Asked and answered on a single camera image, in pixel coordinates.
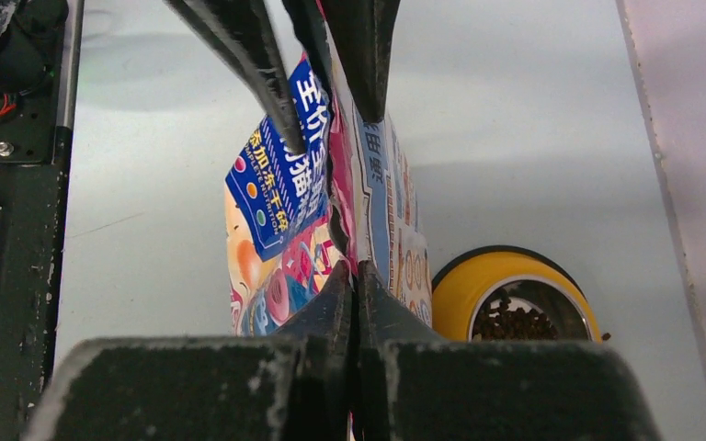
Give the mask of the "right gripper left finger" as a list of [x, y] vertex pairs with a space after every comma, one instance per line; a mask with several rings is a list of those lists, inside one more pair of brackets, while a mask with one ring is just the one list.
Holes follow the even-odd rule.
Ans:
[[26, 440], [346, 440], [352, 289], [337, 264], [272, 334], [100, 338], [56, 369]]

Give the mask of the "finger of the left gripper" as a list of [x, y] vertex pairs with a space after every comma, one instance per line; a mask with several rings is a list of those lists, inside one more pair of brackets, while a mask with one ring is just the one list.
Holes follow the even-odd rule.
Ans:
[[262, 1], [168, 0], [169, 7], [248, 86], [291, 154], [306, 153], [279, 45]]
[[347, 84], [365, 122], [384, 119], [399, 0], [323, 0]]

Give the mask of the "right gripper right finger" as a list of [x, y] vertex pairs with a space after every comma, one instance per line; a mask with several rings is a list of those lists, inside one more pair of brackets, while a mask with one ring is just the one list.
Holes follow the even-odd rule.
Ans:
[[359, 440], [657, 440], [638, 382], [594, 343], [452, 342], [362, 261]]

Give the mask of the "cat food bag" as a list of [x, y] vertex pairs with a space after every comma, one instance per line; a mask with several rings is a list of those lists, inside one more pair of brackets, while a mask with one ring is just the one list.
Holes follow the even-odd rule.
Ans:
[[389, 291], [432, 322], [427, 240], [393, 121], [364, 121], [321, 1], [292, 1], [303, 53], [288, 76], [306, 153], [270, 117], [224, 181], [233, 332], [274, 333], [321, 292], [334, 267], [376, 265]]

